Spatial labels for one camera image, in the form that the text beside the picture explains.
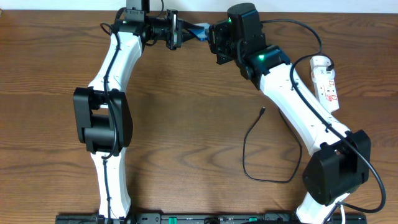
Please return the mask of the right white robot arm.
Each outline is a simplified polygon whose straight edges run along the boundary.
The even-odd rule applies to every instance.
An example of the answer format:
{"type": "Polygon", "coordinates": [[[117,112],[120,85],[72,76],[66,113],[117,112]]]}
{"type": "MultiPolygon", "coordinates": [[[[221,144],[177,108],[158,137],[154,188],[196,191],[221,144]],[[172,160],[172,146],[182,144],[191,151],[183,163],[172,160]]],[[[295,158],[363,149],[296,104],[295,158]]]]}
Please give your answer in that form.
{"type": "Polygon", "coordinates": [[[301,137],[311,158],[302,176],[307,194],[295,215],[302,223],[324,223],[368,180],[371,141],[363,130],[352,133],[335,119],[303,84],[284,51],[266,43],[253,3],[236,4],[227,14],[210,26],[211,52],[218,64],[234,61],[301,137]]]}

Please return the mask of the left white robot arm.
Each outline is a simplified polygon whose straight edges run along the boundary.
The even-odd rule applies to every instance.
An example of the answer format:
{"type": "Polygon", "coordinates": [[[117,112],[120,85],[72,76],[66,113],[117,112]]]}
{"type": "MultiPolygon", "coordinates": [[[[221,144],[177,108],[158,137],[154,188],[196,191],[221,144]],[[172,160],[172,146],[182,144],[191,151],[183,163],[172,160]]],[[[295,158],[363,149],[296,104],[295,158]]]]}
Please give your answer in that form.
{"type": "Polygon", "coordinates": [[[144,9],[121,8],[113,24],[100,27],[110,37],[103,64],[90,84],[73,94],[76,128],[95,164],[100,206],[98,223],[125,221],[131,198],[127,191],[125,154],[133,134],[126,89],[145,47],[163,40],[170,50],[193,38],[207,39],[208,24],[191,24],[176,10],[164,17],[148,16],[144,9]]]}

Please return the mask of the blue Galaxy smartphone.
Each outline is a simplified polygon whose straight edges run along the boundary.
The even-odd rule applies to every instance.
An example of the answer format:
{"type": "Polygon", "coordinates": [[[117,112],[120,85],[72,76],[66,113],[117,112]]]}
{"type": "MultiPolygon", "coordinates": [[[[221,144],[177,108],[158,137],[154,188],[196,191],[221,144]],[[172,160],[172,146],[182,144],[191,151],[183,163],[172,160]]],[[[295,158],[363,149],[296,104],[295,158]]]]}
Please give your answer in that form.
{"type": "Polygon", "coordinates": [[[199,23],[196,26],[200,26],[200,28],[188,29],[189,33],[193,35],[199,41],[208,41],[209,40],[209,23],[199,23]]]}

